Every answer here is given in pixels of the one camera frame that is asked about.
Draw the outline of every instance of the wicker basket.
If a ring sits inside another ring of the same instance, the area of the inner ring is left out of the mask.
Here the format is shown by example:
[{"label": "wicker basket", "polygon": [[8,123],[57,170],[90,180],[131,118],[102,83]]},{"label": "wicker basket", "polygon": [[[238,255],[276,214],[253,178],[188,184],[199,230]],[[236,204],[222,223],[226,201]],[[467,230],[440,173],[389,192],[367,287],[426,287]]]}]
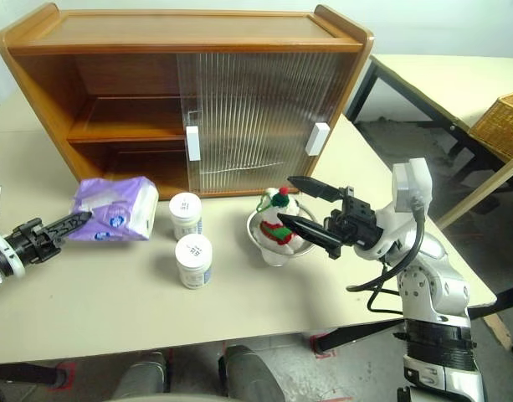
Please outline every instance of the wicker basket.
[{"label": "wicker basket", "polygon": [[513,157],[513,93],[498,98],[469,134],[507,157]]}]

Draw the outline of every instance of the purple tissue package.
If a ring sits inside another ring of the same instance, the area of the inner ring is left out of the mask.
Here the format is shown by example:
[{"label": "purple tissue package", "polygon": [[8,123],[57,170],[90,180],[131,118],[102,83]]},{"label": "purple tissue package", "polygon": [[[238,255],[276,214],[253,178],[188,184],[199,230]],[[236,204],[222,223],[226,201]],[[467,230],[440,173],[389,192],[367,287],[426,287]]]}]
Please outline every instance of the purple tissue package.
[{"label": "purple tissue package", "polygon": [[159,194],[145,177],[110,181],[82,180],[72,212],[90,211],[92,217],[69,239],[83,241],[148,240],[154,225]]}]

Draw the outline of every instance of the plush toy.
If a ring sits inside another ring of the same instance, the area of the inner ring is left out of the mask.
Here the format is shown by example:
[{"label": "plush toy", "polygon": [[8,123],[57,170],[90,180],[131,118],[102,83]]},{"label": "plush toy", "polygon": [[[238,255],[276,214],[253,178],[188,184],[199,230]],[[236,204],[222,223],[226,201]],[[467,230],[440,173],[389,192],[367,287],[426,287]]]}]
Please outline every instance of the plush toy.
[{"label": "plush toy", "polygon": [[286,228],[277,214],[298,215],[299,205],[288,195],[288,188],[268,188],[256,207],[253,235],[265,248],[278,254],[292,255],[303,244],[303,239]]}]

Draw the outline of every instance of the white wall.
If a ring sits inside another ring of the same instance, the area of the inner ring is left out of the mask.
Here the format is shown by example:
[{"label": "white wall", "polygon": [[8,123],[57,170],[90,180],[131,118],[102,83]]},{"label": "white wall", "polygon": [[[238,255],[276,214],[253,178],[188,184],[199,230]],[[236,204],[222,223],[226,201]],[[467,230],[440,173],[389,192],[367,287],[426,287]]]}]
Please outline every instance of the white wall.
[{"label": "white wall", "polygon": [[[321,0],[375,34],[374,53],[513,57],[513,0]],[[0,29],[44,0],[0,0]],[[313,10],[296,0],[56,0],[59,8]],[[0,58],[0,103],[16,89]],[[379,83],[361,118],[416,120],[422,114]]]}]

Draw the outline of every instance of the ribbed glass panel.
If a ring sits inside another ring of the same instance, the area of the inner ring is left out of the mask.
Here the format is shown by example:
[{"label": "ribbed glass panel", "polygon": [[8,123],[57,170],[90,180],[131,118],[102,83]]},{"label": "ribbed glass panel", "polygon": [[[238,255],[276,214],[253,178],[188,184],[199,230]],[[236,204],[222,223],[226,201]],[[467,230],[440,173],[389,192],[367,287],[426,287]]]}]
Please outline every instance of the ribbed glass panel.
[{"label": "ribbed glass panel", "polygon": [[346,82],[344,54],[179,54],[184,125],[197,125],[192,191],[287,185],[305,174],[314,123],[328,122]]}]

